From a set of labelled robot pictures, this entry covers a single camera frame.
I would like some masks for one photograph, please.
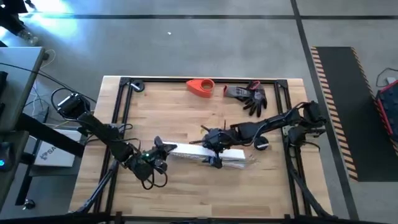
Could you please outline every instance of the orange object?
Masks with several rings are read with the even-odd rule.
[[[214,85],[211,79],[194,79],[187,81],[187,90],[197,96],[210,98]]]

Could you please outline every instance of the orange and black striped tape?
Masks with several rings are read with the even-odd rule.
[[[386,130],[388,130],[386,121],[383,119],[383,115],[382,115],[382,113],[381,113],[380,106],[379,106],[379,104],[377,103],[377,101],[376,101],[376,99],[375,99],[375,97],[374,97],[372,88],[371,88],[371,86],[369,85],[368,78],[367,78],[366,75],[365,75],[365,71],[363,70],[363,67],[362,67],[362,65],[361,65],[361,62],[359,61],[358,55],[357,55],[357,53],[356,53],[356,51],[355,51],[355,49],[354,49],[353,47],[351,48],[351,50],[352,50],[353,53],[354,53],[355,59],[356,59],[356,61],[357,61],[357,63],[358,63],[358,66],[359,66],[359,69],[360,69],[360,71],[361,71],[361,74],[362,74],[363,78],[365,79],[366,85],[368,86],[368,89],[369,89],[369,91],[371,92],[373,102],[374,102],[374,104],[375,104],[375,106],[376,106],[377,112],[378,112],[379,115],[380,115],[381,121],[383,122],[384,128],[385,128]],[[396,155],[398,156],[398,148],[397,148],[395,142],[392,140],[392,138],[390,138],[390,141],[391,141],[392,147],[393,147],[394,150],[396,151]]]
[[[343,127],[341,125],[338,112],[333,101],[333,95],[329,88],[328,80],[326,79],[325,71],[323,70],[322,62],[319,57],[319,53],[316,47],[311,47],[312,59],[315,64],[315,69],[318,74],[318,79],[322,87],[323,96],[325,97],[326,105],[330,113],[331,123],[335,129],[338,144],[340,146],[340,151],[343,155],[343,159],[346,164],[348,175],[352,180],[358,181],[358,174],[356,173],[356,168],[354,165],[354,160],[351,156],[351,151],[345,137]]]

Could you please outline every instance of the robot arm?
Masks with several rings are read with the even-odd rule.
[[[103,124],[90,113],[90,102],[78,93],[72,93],[57,105],[57,112],[66,120],[81,124],[82,128],[94,134],[105,143],[114,158],[124,167],[130,169],[141,182],[147,181],[154,170],[165,174],[165,162],[169,152],[177,147],[164,144],[160,137],[155,138],[155,146],[149,151],[141,152],[134,145],[125,142],[117,127]]]
[[[278,114],[260,122],[245,122],[232,124],[230,129],[206,128],[208,134],[200,141],[193,141],[190,144],[202,143],[202,146],[215,152],[216,159],[213,160],[218,168],[221,168],[221,159],[218,154],[231,146],[250,146],[253,143],[256,147],[256,140],[263,138],[261,134],[269,131],[291,126],[289,137],[292,144],[300,144],[299,141],[305,140],[305,134],[321,134],[325,130],[320,129],[325,124],[325,118],[319,112],[318,104],[314,101],[309,103],[299,103],[286,113]]]

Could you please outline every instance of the red object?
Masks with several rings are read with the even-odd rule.
[[[255,90],[260,85],[260,81],[254,81],[251,83],[250,89]]]
[[[197,96],[210,98],[214,85],[211,79],[194,79],[187,81],[187,90]]]
[[[377,99],[377,104],[379,105],[379,108],[381,109],[381,116],[382,116],[382,119],[384,120],[384,122],[385,122],[385,124],[386,124],[387,132],[388,132],[389,135],[392,135],[392,128],[391,128],[391,125],[390,125],[390,123],[388,122],[387,114],[386,114],[386,112],[384,111],[384,107],[383,107],[383,104],[381,103],[381,100],[380,100],[380,99]]]
[[[395,84],[398,83],[398,80],[396,80],[395,82],[388,84],[388,86],[384,87],[382,90],[380,90],[381,93],[385,92],[386,90],[390,89],[391,87],[393,87]]]

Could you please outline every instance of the desk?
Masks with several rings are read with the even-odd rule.
[[[43,56],[44,49],[42,47],[0,48],[1,63],[28,70],[0,65],[0,71],[8,73],[6,87],[0,97],[0,102],[5,104],[4,111],[0,116],[0,140],[7,141],[7,138],[3,139],[3,137],[9,136],[10,131],[18,130],[19,133],[25,133],[25,135],[21,137],[31,135],[39,140],[49,142],[76,156],[81,156],[84,150],[81,144],[58,133],[57,131],[54,131],[52,128],[47,127],[22,112],[30,90],[32,89],[37,77],[37,72],[42,64]],[[25,201],[31,180],[31,177],[29,177],[30,165],[33,163],[35,158],[35,151],[33,154],[23,153],[25,144],[26,139],[22,138],[14,147],[16,152],[16,161],[14,161],[16,167],[21,161],[29,165],[27,174],[22,182],[21,191],[17,198],[16,205],[22,205]],[[9,172],[0,172],[0,180],[2,181],[0,184],[0,209],[4,202],[3,199],[7,196],[8,190],[14,179],[16,167]]]
[[[103,123],[111,122],[119,81],[120,77],[103,78],[95,109],[95,116]],[[303,81],[287,81],[292,105],[307,101]],[[164,141],[187,143],[202,138],[201,124],[211,128],[222,127],[224,120],[228,126],[277,114],[273,86],[264,85],[268,108],[261,118],[249,117],[238,100],[223,98],[223,87],[223,84],[217,84],[213,96],[206,99],[188,92],[184,83],[146,83],[142,93],[133,94],[127,122],[134,128],[126,132],[125,138],[139,138],[142,149],[150,149],[157,135]],[[161,189],[144,190],[130,170],[120,168],[112,213],[120,211],[123,216],[145,217],[230,218],[283,218],[284,214],[292,214],[280,131],[271,131],[266,137],[271,145],[266,151],[234,147],[244,149],[246,157],[252,155],[257,160],[244,170],[215,169],[190,159],[169,156],[169,183]],[[105,146],[100,142],[86,147],[70,210],[83,205],[97,186],[104,150]],[[303,147],[302,160],[308,188],[331,213],[318,149]],[[296,189],[302,213],[301,193],[298,187]],[[101,210],[104,210],[106,194],[105,189]]]
[[[43,55],[42,47],[0,48],[0,62],[35,72],[39,71]],[[7,87],[0,98],[0,102],[6,105],[0,116],[0,132],[6,132],[14,130],[37,74],[5,65],[0,65],[0,71],[8,73]]]

